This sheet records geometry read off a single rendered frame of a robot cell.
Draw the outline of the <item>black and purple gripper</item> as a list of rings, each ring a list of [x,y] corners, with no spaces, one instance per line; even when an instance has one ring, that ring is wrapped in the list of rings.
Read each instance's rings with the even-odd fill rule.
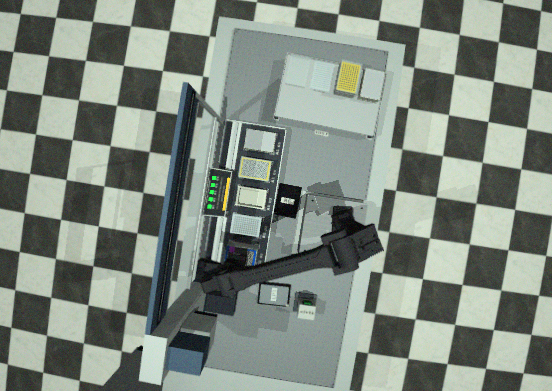
[[[237,267],[245,266],[246,265],[246,258],[247,258],[247,251],[248,251],[248,249],[245,249],[245,248],[230,247],[229,252],[233,252],[233,253],[229,253],[227,258],[228,259],[235,259],[236,261],[235,261],[234,265],[237,266]],[[234,254],[234,253],[237,253],[237,254]],[[241,255],[238,255],[238,254],[241,254]]]

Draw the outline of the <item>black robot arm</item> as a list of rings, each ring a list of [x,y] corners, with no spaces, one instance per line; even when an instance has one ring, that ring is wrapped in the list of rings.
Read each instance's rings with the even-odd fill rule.
[[[355,221],[352,214],[353,207],[334,206],[333,215],[331,215],[332,232],[321,236],[322,245],[307,251],[257,265],[240,267],[234,265],[235,259],[227,258],[224,264],[206,260],[202,272],[206,276],[201,277],[200,283],[203,292],[209,293],[217,289],[221,291],[222,296],[227,296],[229,299],[252,285],[313,269],[332,268],[335,276],[357,270],[358,263],[384,249],[375,224],[365,226]],[[230,266],[226,267],[226,265]]]

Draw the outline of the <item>grey tip rack with blue edge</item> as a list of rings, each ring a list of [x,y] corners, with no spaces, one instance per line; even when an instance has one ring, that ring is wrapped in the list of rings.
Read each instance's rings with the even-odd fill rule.
[[[259,245],[253,245],[253,244],[246,244],[246,243],[230,241],[227,244],[225,260],[227,259],[228,254],[231,253],[231,252],[229,252],[230,247],[238,247],[238,248],[248,249],[247,258],[246,258],[246,265],[245,266],[256,265]]]

